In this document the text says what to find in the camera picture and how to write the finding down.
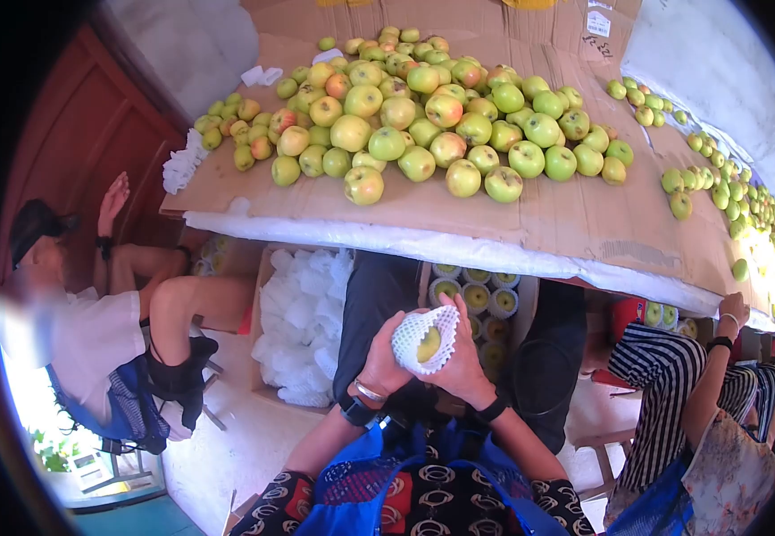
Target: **dark pants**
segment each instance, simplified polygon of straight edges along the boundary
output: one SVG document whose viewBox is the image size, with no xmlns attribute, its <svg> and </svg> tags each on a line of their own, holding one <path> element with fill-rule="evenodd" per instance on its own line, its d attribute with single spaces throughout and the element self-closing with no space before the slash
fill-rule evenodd
<svg viewBox="0 0 775 536">
<path fill-rule="evenodd" d="M 417 308 L 420 263 L 360 252 L 346 288 L 334 399 L 363 369 L 373 337 L 396 311 Z M 498 391 L 512 403 L 551 452 L 566 439 L 563 426 L 575 390 L 586 339 L 584 289 L 555 281 L 539 285 L 537 315 L 519 350 L 501 372 Z M 385 411 L 431 419 L 436 392 L 416 378 L 392 394 Z"/>
</svg>

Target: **cardboard sheet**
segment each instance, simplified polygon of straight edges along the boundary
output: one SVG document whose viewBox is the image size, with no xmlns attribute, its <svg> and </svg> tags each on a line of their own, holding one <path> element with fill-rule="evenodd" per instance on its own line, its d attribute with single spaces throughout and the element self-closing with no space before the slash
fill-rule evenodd
<svg viewBox="0 0 775 536">
<path fill-rule="evenodd" d="M 302 175 L 293 186 L 281 188 L 270 177 L 272 159 L 239 172 L 232 162 L 233 143 L 225 140 L 185 189 L 167 196 L 161 209 L 218 213 L 234 198 L 245 197 L 249 217 L 394 226 L 518 244 L 530 251 L 676 278 L 719 296 L 741 291 L 753 307 L 768 311 L 765 289 L 733 280 L 729 267 L 737 258 L 737 244 L 729 239 L 726 219 L 708 192 L 692 195 L 690 219 L 678 221 L 671 213 L 659 183 L 661 174 L 672 166 L 704 166 L 705 159 L 670 125 L 650 128 L 647 135 L 628 102 L 613 100 L 604 91 L 608 80 L 619 76 L 619 61 L 640 5 L 639 0 L 605 3 L 612 8 L 588 7 L 586 0 L 544 10 L 509 8 L 495 0 L 452 2 L 449 8 L 419 0 L 382 0 L 358 7 L 318 7 L 312 0 L 242 4 L 260 32 L 258 63 L 264 69 L 280 67 L 286 75 L 297 65 L 309 64 L 318 53 L 315 43 L 320 37 L 332 35 L 342 46 L 348 38 L 373 38 L 390 24 L 418 27 L 422 38 L 445 37 L 453 58 L 472 55 L 489 68 L 507 63 L 522 76 L 543 76 L 552 88 L 573 86 L 582 94 L 591 121 L 615 127 L 634 151 L 622 187 L 607 185 L 601 177 L 575 174 L 561 184 L 541 175 L 525 181 L 518 202 L 504 205 L 482 191 L 468 199 L 451 196 L 443 170 L 414 184 L 391 164 L 382 174 L 382 199 L 358 207 L 343 195 L 341 179 Z M 600 17 L 608 21 L 607 28 L 599 27 Z M 605 31 L 608 37 L 599 34 Z M 260 102 L 264 111 L 284 105 L 274 87 L 242 86 L 238 91 Z M 506 161 L 501 155 L 501 162 Z"/>
</svg>

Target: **wooden door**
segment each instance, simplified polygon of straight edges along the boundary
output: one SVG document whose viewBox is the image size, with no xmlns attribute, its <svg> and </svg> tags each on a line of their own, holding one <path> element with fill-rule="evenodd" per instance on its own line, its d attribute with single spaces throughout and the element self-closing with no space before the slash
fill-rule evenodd
<svg viewBox="0 0 775 536">
<path fill-rule="evenodd" d="M 9 174 L 0 226 L 0 284 L 11 270 L 8 234 L 21 205 L 39 197 L 82 223 L 65 241 L 71 290 L 91 285 L 99 205 L 114 178 L 129 174 L 131 196 L 114 225 L 115 243 L 170 246 L 180 220 L 158 214 L 161 166 L 185 145 L 119 69 L 93 30 L 82 27 L 39 91 Z"/>
</svg>

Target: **barcode label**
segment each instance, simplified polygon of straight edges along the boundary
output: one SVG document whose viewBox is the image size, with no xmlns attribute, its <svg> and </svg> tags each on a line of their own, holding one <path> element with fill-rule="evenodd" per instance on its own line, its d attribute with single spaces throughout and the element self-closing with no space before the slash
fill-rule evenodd
<svg viewBox="0 0 775 536">
<path fill-rule="evenodd" d="M 587 32 L 610 37 L 610 21 L 598 11 L 591 11 L 587 14 Z"/>
</svg>

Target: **white wall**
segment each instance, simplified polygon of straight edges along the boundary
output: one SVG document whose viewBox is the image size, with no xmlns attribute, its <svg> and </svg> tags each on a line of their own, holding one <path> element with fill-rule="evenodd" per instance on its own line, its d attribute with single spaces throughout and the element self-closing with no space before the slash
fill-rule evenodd
<svg viewBox="0 0 775 536">
<path fill-rule="evenodd" d="M 622 71 L 728 134 L 775 196 L 775 61 L 729 0 L 643 0 Z"/>
<path fill-rule="evenodd" d="M 258 37 L 237 0 L 105 0 L 102 10 L 132 61 L 191 119 L 256 65 Z"/>
</svg>

